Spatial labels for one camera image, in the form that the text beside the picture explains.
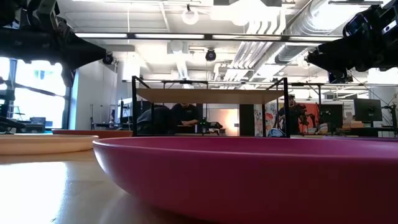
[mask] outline table surface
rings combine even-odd
[[[282,90],[207,90],[139,88],[137,94],[152,103],[266,104],[284,95]]]
[[[93,151],[0,156],[0,223],[209,223],[140,202],[115,185]]]

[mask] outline glass window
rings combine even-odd
[[[62,128],[65,99],[48,96],[30,90],[15,89],[14,112],[12,118],[27,121],[31,117],[45,117],[46,128]]]
[[[33,61],[29,64],[18,60],[16,83],[65,96],[66,87],[61,72],[60,63],[51,65],[48,61]]]
[[[0,77],[7,80],[10,72],[10,60],[8,58],[0,57]],[[5,90],[6,84],[0,85],[0,90]]]

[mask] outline computer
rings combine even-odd
[[[382,121],[380,100],[354,99],[355,120],[363,123]]]
[[[343,127],[343,105],[322,104],[319,111],[320,123],[330,123],[334,128]]]

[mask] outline pink plate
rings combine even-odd
[[[94,142],[122,189],[220,223],[398,223],[398,147],[328,139],[146,137]]]

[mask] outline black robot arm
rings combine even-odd
[[[327,70],[336,78],[355,69],[385,71],[398,67],[398,1],[384,7],[373,5],[357,13],[343,29],[343,38],[319,45],[308,53],[307,62]]]
[[[20,8],[19,27],[13,27]],[[106,50],[77,37],[59,13],[57,0],[0,1],[0,24],[7,25],[0,27],[0,56],[59,62],[65,85],[72,86],[75,70],[105,58]]]

